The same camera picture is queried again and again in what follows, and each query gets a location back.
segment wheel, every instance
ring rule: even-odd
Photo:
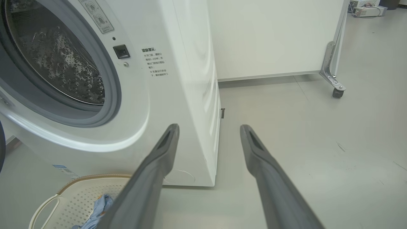
[[[343,91],[343,90],[338,90],[338,89],[336,89],[336,88],[333,89],[332,96],[333,96],[334,98],[340,98],[340,97],[342,97],[343,94],[344,94],[344,91]]]

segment blue cloth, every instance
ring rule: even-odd
[[[109,195],[103,194],[96,201],[93,206],[93,213],[90,215],[89,219],[85,222],[84,225],[79,226],[75,225],[72,229],[95,229],[98,225],[98,222],[101,220],[105,212],[110,208],[113,201]]]

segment washing machine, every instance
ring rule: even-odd
[[[132,174],[177,123],[163,184],[215,184],[206,0],[1,0],[1,20],[0,119],[55,172]]]

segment laundry basket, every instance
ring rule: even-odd
[[[39,214],[53,200],[57,203],[42,228],[70,229],[82,225],[92,214],[93,204],[100,195],[108,194],[114,200],[130,178],[131,175],[125,174],[100,174],[73,180],[41,204],[31,218],[29,229],[34,229]]]

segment gray floor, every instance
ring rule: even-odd
[[[221,84],[217,183],[166,187],[156,229],[262,229],[239,126],[254,128],[326,228],[407,228],[407,9],[349,17],[338,72],[343,98],[318,75]],[[2,228],[26,228],[67,179],[20,146],[0,174]]]

